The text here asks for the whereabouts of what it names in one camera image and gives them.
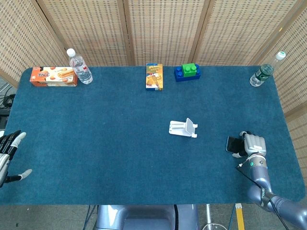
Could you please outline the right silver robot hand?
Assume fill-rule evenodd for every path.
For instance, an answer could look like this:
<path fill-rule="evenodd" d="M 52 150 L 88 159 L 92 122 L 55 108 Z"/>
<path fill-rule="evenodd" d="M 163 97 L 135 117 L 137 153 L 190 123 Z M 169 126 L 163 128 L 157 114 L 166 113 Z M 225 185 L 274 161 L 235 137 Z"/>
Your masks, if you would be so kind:
<path fill-rule="evenodd" d="M 252 154 L 260 154 L 263 157 L 266 156 L 266 144 L 263 137 L 253 135 L 250 131 L 241 131 L 239 136 L 243 139 L 242 144 L 239 145 L 241 150 L 238 150 L 237 153 L 232 153 L 233 157 L 249 157 Z"/>

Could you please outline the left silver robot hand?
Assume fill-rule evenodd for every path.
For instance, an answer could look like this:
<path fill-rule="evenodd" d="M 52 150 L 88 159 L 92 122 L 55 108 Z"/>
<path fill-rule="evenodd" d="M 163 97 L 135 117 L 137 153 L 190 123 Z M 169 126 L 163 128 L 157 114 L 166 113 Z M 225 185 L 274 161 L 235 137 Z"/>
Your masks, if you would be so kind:
<path fill-rule="evenodd" d="M 28 177 L 32 173 L 32 169 L 17 175 L 8 175 L 8 169 L 11 161 L 18 149 L 20 142 L 26 137 L 26 132 L 20 130 L 14 133 L 4 135 L 4 131 L 0 132 L 0 187 L 4 184 L 20 181 Z"/>

